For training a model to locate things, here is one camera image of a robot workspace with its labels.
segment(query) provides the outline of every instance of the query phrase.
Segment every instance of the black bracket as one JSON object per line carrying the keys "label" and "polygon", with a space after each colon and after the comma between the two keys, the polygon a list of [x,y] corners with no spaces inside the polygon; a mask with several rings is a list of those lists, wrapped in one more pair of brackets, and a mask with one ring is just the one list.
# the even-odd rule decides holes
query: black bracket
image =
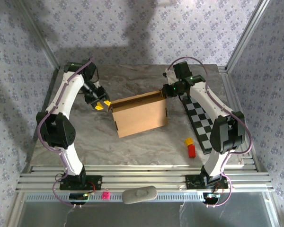
{"label": "black bracket", "polygon": [[185,176],[186,189],[215,189],[217,184],[220,188],[228,189],[227,179],[222,176],[220,179],[211,184],[206,184],[202,175],[186,175]]}
{"label": "black bracket", "polygon": [[61,181],[60,190],[68,190],[68,191],[92,191],[94,190],[94,186],[96,191],[101,190],[102,185],[102,176],[100,175],[87,175],[85,177],[85,183],[74,183],[72,181]]}

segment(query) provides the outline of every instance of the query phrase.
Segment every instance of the gray sponge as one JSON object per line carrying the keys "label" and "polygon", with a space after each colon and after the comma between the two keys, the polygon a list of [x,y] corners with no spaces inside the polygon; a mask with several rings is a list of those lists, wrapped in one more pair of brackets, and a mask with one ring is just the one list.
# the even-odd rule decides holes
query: gray sponge
{"label": "gray sponge", "polygon": [[156,187],[148,186],[143,188],[134,188],[122,193],[122,201],[125,204],[144,202],[157,198],[158,192]]}

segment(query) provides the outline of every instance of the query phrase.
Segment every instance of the cardboard box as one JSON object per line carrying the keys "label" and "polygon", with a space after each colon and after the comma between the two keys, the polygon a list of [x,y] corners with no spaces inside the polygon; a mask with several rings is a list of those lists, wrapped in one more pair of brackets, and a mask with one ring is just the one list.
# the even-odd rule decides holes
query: cardboard box
{"label": "cardboard box", "polygon": [[110,108],[120,138],[168,123],[166,100],[160,90],[113,101]]}

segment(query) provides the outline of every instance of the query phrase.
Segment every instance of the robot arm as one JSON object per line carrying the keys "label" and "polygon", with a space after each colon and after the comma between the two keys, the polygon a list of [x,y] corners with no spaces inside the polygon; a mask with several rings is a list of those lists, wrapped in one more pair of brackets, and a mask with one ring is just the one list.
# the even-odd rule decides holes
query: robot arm
{"label": "robot arm", "polygon": [[174,65],[174,71],[166,70],[163,75],[168,78],[169,82],[162,89],[162,95],[165,98],[186,93],[188,97],[192,97],[202,106],[214,122],[210,136],[213,149],[201,169],[203,184],[211,185],[221,180],[221,166],[227,154],[244,142],[244,128],[225,110],[232,112],[242,121],[244,121],[244,115],[241,112],[234,112],[211,92],[215,101],[223,106],[221,109],[206,93],[205,79],[200,75],[193,76],[186,62]]}
{"label": "robot arm", "polygon": [[53,101],[47,107],[45,112],[39,112],[36,116],[37,123],[53,109],[49,117],[41,126],[42,139],[48,143],[50,147],[57,147],[63,156],[65,164],[68,167],[68,178],[78,183],[84,183],[84,166],[78,158],[74,140],[76,131],[69,121],[71,107],[74,100],[81,90],[84,94],[87,104],[91,104],[97,110],[103,109],[100,101],[106,105],[110,105],[109,97],[99,82],[92,82],[96,66],[91,63],[76,76],[71,78],[83,63],[68,63],[64,67],[64,75],[62,83],[58,89]]}

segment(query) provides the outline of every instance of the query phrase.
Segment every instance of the pink block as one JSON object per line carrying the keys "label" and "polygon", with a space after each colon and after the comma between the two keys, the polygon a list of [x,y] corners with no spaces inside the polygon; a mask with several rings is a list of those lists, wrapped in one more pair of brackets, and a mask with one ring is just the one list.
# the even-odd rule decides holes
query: pink block
{"label": "pink block", "polygon": [[103,200],[110,200],[110,192],[102,192]]}

